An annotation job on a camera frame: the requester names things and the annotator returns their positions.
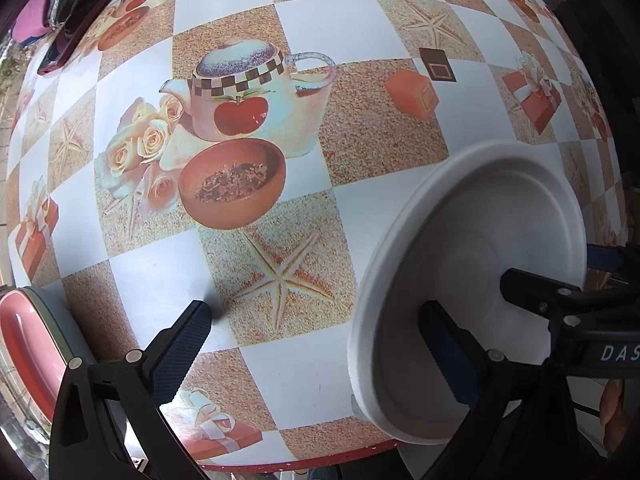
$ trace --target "white plate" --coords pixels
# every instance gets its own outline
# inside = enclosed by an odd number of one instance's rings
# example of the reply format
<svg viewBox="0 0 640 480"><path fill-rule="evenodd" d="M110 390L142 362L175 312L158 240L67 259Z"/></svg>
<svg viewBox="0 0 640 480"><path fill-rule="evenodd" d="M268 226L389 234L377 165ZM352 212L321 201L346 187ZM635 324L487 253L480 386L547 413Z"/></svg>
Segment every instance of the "white plate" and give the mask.
<svg viewBox="0 0 640 480"><path fill-rule="evenodd" d="M418 308L427 300L438 300L485 349L531 364L548 356L546 320L500 294L500 276L510 267L582 286L582 214L564 174L531 146L483 142L427 177L367 267L347 356L369 420L399 440L438 444L468 411L418 332Z"/></svg>

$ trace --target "teapot spout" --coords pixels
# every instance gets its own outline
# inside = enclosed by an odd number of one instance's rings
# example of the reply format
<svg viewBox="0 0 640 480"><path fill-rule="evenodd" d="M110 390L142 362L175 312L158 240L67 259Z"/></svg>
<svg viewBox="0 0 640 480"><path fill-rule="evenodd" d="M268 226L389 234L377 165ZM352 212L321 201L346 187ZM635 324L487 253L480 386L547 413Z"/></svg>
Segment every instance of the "teapot spout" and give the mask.
<svg viewBox="0 0 640 480"><path fill-rule="evenodd" d="M180 101L184 111L191 115L191 94L186 79L169 79L169 81L166 81L162 85L159 91L174 96Z"/></svg>

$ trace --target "table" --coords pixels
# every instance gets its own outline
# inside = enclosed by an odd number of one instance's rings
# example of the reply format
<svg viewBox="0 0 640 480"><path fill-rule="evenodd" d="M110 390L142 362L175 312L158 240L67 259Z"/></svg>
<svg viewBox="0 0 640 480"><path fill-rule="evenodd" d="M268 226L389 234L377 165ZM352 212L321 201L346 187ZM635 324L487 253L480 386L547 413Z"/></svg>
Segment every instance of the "table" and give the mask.
<svg viewBox="0 0 640 480"><path fill-rule="evenodd" d="M450 154L532 144L588 241L626 240L602 105L542 0L114 0L38 76L47 48L9 149L15 281L64 297L100 359L192 299L222 304L163 408L206 468L398 444L352 406L350 313L377 241Z"/></svg>

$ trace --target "pink cloth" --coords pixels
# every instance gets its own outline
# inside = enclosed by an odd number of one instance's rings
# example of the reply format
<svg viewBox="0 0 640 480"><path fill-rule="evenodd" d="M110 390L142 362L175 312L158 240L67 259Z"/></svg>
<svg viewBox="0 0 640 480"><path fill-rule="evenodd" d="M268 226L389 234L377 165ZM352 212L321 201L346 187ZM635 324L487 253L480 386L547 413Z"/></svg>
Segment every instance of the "pink cloth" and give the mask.
<svg viewBox="0 0 640 480"><path fill-rule="evenodd" d="M12 36L18 43L29 38L39 38L51 28L46 24L45 14L49 9L49 0L29 0L15 20Z"/></svg>

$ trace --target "apple print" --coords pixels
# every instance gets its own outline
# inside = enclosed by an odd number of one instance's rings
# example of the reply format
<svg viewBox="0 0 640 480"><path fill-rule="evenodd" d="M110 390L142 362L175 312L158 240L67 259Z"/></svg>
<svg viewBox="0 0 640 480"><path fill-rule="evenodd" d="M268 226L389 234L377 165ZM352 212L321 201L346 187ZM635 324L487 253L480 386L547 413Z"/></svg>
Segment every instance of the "apple print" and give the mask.
<svg viewBox="0 0 640 480"><path fill-rule="evenodd" d="M220 103L213 112L218 131L226 136L246 135L254 132L267 118L269 103L260 96Z"/></svg>

